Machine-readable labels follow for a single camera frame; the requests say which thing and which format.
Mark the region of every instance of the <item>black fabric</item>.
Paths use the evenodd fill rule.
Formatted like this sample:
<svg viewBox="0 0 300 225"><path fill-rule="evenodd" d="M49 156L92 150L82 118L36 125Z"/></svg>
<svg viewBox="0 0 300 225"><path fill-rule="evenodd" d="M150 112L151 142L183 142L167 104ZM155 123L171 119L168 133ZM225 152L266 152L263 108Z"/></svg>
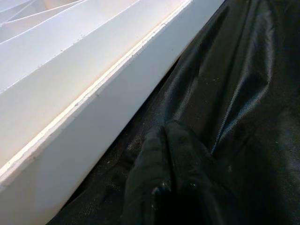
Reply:
<svg viewBox="0 0 300 225"><path fill-rule="evenodd" d="M123 225L247 225L228 173L186 126L152 128L126 182Z"/></svg>
<svg viewBox="0 0 300 225"><path fill-rule="evenodd" d="M300 1L226 0L49 225L121 223L145 134L179 120L252 224L300 225Z"/></svg>

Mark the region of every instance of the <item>white panel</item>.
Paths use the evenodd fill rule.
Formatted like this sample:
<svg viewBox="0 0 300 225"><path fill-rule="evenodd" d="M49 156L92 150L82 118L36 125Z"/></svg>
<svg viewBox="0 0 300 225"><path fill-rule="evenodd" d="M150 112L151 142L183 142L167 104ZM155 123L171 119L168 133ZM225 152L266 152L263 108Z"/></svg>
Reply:
<svg viewBox="0 0 300 225"><path fill-rule="evenodd" d="M26 7L31 2L32 1L27 1L20 5L15 6L13 8L8 8L6 10L1 11L0 12L0 26L1 26L1 23L7 22L10 18L12 18L18 12L20 12L24 7Z"/></svg>
<svg viewBox="0 0 300 225"><path fill-rule="evenodd" d="M146 12L155 1L144 2L147 5L141 9L145 18L148 18L149 14ZM1 224L44 225L58 212L222 2L187 0L178 11L158 22L151 33L102 76L97 77L83 94L0 169ZM134 18L128 22L130 17L126 13L118 18L124 21L123 26L134 20L135 32L143 23L148 23L145 19L140 19L143 17L138 12L131 15ZM122 37L128 41L132 32L126 32L126 27L119 27L118 20L114 21L118 24L115 28L122 29ZM95 65L105 61L103 55L108 53L107 49L116 51L112 48L113 45L106 48L100 44L107 37L103 31L109 33L109 26L103 26L101 32L94 31L84 41L76 44L73 50L65 51L60 55L60 60L48 64L48 69L54 65L64 66L66 70L59 75L64 77L70 73L74 80L80 75L97 73L99 68ZM122 40L117 36L118 33L109 40ZM76 57L78 53L82 55L80 60ZM73 80L62 81L62 88L58 89L56 73L51 74L54 78L48 82L49 86L55 88L53 99L64 98L64 94L77 87ZM44 96L43 89L39 90L40 82L41 80L31 88L43 95L43 102L47 105L52 96ZM41 116L45 115L32 115L35 118L32 124L38 122Z"/></svg>
<svg viewBox="0 0 300 225"><path fill-rule="evenodd" d="M0 13L30 1L31 0L1 0Z"/></svg>
<svg viewBox="0 0 300 225"><path fill-rule="evenodd" d="M25 32L26 30L40 24L41 22L51 18L52 16L77 4L80 1L4 23L2 26L0 26L0 43Z"/></svg>
<svg viewBox="0 0 300 225"><path fill-rule="evenodd" d="M0 43L0 93L136 2L87 0Z"/></svg>
<svg viewBox="0 0 300 225"><path fill-rule="evenodd" d="M1 93L0 165L183 1L138 1Z"/></svg>
<svg viewBox="0 0 300 225"><path fill-rule="evenodd" d="M51 0L51 4L46 0L35 0L24 9L22 9L19 13L17 13L14 17L10 18L9 21L17 20L29 15L33 15L36 13L40 13L43 11L51 10L57 7L65 6L67 4L72 4L77 0Z"/></svg>

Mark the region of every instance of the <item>black satin fabric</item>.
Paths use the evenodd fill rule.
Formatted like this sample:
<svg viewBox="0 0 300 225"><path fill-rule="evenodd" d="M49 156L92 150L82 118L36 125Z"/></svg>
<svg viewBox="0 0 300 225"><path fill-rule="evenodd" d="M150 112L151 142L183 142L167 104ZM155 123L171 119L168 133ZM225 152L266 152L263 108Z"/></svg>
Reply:
<svg viewBox="0 0 300 225"><path fill-rule="evenodd" d="M250 224L300 225L300 1L226 0L48 225L121 224L145 135L170 120L226 171Z"/></svg>
<svg viewBox="0 0 300 225"><path fill-rule="evenodd" d="M188 127L152 128L126 182L123 225L247 225L228 173Z"/></svg>

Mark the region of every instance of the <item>white compartment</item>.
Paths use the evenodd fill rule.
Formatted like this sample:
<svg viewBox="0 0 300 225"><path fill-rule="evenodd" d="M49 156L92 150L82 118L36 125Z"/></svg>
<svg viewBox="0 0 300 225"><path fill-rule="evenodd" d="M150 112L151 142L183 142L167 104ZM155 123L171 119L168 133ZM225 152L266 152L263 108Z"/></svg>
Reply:
<svg viewBox="0 0 300 225"><path fill-rule="evenodd" d="M1 23L7 22L33 1L34 0L20 0L10 2L9 0L4 0L0 2L0 26Z"/></svg>
<svg viewBox="0 0 300 225"><path fill-rule="evenodd" d="M0 93L137 0L86 0L0 43Z"/></svg>
<svg viewBox="0 0 300 225"><path fill-rule="evenodd" d="M75 3L77 1L79 0L34 0L16 15L11 17L9 21L17 20L36 13L48 11L57 7Z"/></svg>
<svg viewBox="0 0 300 225"><path fill-rule="evenodd" d="M0 26L0 43L25 32L26 30L40 24L41 22L51 18L67 8L72 7L73 5L76 5L81 1L82 0L79 0L61 7L30 15L22 19L4 23L2 26Z"/></svg>

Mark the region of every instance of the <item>black cloth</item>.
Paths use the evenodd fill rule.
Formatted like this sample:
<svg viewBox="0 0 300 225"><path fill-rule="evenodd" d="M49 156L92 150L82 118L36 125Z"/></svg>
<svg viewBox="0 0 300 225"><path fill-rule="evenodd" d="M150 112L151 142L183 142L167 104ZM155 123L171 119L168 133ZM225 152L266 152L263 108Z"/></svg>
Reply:
<svg viewBox="0 0 300 225"><path fill-rule="evenodd" d="M179 120L256 225L300 225L300 1L226 0L48 225L121 223L145 134Z"/></svg>
<svg viewBox="0 0 300 225"><path fill-rule="evenodd" d="M126 181L123 225L247 225L227 171L188 127L152 128Z"/></svg>

